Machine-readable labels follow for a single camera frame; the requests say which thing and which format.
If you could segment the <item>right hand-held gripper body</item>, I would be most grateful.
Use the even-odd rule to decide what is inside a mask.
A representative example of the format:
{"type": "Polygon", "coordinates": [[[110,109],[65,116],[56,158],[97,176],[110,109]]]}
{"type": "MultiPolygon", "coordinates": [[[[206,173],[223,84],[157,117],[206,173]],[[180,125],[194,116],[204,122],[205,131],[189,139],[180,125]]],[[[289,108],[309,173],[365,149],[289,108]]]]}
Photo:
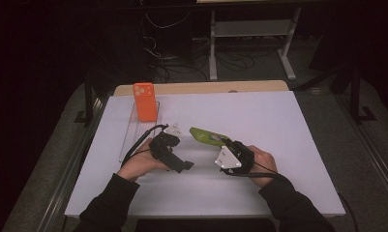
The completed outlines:
{"type": "Polygon", "coordinates": [[[223,145],[215,164],[227,175],[249,174],[254,166],[254,153],[240,141],[234,147],[223,145]]]}

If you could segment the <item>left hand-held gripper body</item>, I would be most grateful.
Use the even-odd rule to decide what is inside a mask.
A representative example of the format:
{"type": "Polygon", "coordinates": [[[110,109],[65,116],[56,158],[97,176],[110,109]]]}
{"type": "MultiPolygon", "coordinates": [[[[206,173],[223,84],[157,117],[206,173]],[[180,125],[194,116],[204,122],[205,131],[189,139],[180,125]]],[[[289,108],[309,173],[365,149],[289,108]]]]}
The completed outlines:
{"type": "Polygon", "coordinates": [[[167,125],[150,142],[149,148],[151,155],[156,160],[177,159],[173,154],[173,148],[176,147],[184,138],[184,134],[177,123],[167,125]]]}

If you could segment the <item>green clown phone case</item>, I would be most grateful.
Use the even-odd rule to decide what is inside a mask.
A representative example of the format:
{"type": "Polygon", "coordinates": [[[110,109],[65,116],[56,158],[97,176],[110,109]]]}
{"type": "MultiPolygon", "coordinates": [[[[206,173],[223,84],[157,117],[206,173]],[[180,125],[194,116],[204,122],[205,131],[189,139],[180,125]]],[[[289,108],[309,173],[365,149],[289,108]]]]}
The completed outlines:
{"type": "Polygon", "coordinates": [[[195,127],[190,128],[190,133],[196,141],[218,147],[223,146],[224,141],[229,139],[226,135],[195,127]]]}

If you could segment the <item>clear acrylic rack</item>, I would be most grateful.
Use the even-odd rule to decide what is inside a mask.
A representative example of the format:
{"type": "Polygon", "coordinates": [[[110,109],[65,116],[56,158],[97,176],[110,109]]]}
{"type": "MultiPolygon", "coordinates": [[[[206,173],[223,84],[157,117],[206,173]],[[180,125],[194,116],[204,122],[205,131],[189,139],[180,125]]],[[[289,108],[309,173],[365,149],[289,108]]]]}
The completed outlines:
{"type": "Polygon", "coordinates": [[[126,135],[123,141],[123,146],[121,154],[119,156],[119,161],[123,162],[127,153],[135,145],[137,140],[145,134],[146,131],[150,130],[154,126],[158,125],[161,122],[161,117],[159,115],[160,110],[157,110],[157,120],[154,122],[140,122],[137,117],[136,106],[133,105],[132,113],[126,130],[126,135]]]}

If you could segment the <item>orange phone case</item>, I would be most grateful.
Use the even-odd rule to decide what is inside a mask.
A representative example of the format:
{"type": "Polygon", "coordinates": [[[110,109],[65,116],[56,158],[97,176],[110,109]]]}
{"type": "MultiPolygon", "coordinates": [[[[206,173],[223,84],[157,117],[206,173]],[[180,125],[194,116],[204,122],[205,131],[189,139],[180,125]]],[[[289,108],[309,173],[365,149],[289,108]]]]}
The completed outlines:
{"type": "Polygon", "coordinates": [[[156,121],[158,109],[154,85],[150,82],[135,83],[133,92],[138,120],[141,122],[156,121]]]}

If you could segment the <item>person's left hand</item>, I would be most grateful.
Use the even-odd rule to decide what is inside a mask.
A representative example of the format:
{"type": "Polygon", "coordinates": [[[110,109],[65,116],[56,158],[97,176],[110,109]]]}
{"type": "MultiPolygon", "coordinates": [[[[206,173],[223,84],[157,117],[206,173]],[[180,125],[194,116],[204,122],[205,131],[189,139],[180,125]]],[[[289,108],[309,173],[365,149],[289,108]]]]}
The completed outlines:
{"type": "Polygon", "coordinates": [[[117,175],[130,182],[135,182],[139,177],[153,170],[168,170],[168,167],[161,161],[154,159],[151,155],[149,145],[152,139],[148,138],[135,152],[131,158],[122,165],[117,175]]]}

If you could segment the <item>person's right hand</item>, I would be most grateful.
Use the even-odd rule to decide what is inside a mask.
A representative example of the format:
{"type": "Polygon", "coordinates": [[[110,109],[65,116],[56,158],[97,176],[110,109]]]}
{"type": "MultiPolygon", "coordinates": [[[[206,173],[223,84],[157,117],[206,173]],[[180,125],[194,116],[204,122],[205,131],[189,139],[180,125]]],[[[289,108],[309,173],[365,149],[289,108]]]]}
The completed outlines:
{"type": "MultiPolygon", "coordinates": [[[[254,145],[249,146],[249,149],[254,153],[254,166],[251,173],[275,173],[277,171],[275,160],[270,153],[254,145]]],[[[272,181],[273,179],[268,177],[252,178],[252,182],[260,188],[264,188],[272,181]]]]}

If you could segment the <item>white board sheet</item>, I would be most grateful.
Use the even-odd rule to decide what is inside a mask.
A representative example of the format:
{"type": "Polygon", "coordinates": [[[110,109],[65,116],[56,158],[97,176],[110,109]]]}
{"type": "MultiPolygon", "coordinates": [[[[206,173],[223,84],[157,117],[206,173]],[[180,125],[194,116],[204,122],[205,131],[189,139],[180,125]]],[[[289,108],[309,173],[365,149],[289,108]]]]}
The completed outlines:
{"type": "Polygon", "coordinates": [[[250,179],[223,174],[219,148],[193,139],[192,127],[224,134],[271,153],[279,171],[327,217],[344,208],[290,91],[159,95],[164,124],[184,137],[174,153],[193,167],[157,170],[139,178],[129,214],[136,218],[268,217],[271,212],[250,179]]]}

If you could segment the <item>black floor stand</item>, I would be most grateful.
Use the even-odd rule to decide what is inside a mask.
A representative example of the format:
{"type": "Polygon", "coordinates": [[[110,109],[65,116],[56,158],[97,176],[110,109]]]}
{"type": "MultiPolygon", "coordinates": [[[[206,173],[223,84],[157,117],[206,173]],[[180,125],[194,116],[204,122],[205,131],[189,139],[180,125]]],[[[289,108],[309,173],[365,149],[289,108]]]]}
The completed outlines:
{"type": "Polygon", "coordinates": [[[376,118],[367,106],[360,105],[360,73],[357,67],[352,70],[350,82],[349,113],[357,125],[366,121],[375,121],[376,118]]]}
{"type": "Polygon", "coordinates": [[[85,109],[77,112],[75,123],[83,123],[85,127],[88,127],[93,119],[93,88],[89,74],[84,76],[84,102],[85,109]]]}

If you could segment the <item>white metal desk frame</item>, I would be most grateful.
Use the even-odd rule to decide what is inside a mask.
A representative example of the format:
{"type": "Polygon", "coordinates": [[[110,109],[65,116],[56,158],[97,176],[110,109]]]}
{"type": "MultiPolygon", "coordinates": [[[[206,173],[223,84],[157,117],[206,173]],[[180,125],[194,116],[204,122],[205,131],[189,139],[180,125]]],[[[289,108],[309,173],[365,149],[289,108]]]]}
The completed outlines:
{"type": "Polygon", "coordinates": [[[217,21],[216,13],[211,13],[210,19],[210,54],[209,54],[209,74],[210,80],[216,81],[217,65],[215,55],[216,38],[232,37],[257,37],[257,36],[285,36],[285,42],[278,49],[278,55],[281,60],[287,78],[291,81],[296,79],[296,74],[287,58],[287,53],[298,24],[301,8],[293,11],[291,19],[263,19],[263,20],[236,20],[236,21],[217,21]]]}

